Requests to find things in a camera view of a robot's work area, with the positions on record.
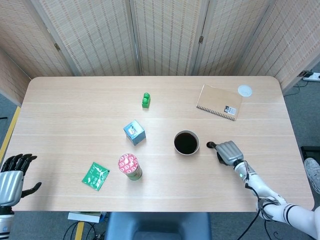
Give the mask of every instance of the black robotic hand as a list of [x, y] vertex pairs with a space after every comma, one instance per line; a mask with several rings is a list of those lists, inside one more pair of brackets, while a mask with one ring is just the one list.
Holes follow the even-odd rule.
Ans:
[[0, 240], [8, 239], [11, 225], [14, 219], [12, 211], [21, 198], [36, 192], [41, 182], [38, 182], [33, 188], [22, 190], [24, 178], [30, 163], [37, 156], [32, 154], [19, 154], [9, 157], [3, 164], [0, 172]]

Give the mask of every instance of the can lid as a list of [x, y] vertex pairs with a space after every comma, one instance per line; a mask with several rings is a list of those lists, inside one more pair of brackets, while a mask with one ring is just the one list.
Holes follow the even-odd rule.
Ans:
[[138, 159], [131, 153], [124, 154], [120, 157], [118, 167], [121, 172], [125, 174], [131, 174], [137, 170], [139, 164]]

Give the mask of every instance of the spiral binding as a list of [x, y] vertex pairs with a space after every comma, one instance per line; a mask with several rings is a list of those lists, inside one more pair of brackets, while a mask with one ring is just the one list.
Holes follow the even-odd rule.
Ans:
[[227, 114], [224, 114], [224, 113], [221, 113], [221, 112], [218, 112], [218, 111], [214, 111], [214, 110], [212, 110], [210, 108], [207, 108], [207, 107], [203, 107], [203, 106], [200, 106], [200, 105], [197, 105], [196, 107], [198, 109], [204, 110], [204, 111], [209, 112], [211, 114], [215, 114], [215, 115], [218, 115], [220, 117], [223, 117], [225, 119], [229, 119], [229, 120], [232, 120], [232, 121], [236, 120], [233, 116], [229, 116]]

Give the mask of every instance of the notebook label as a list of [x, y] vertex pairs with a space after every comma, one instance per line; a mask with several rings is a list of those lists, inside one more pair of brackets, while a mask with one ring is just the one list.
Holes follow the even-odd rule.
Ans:
[[225, 106], [225, 108], [224, 108], [224, 112], [231, 114], [231, 115], [236, 115], [236, 111], [237, 111], [237, 109], [230, 107], [230, 106]]

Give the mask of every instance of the spiral notebook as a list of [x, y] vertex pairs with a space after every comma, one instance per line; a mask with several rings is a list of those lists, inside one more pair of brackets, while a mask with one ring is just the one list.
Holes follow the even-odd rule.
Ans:
[[241, 102], [241, 95], [205, 84], [202, 87], [196, 107], [235, 121], [239, 114]]

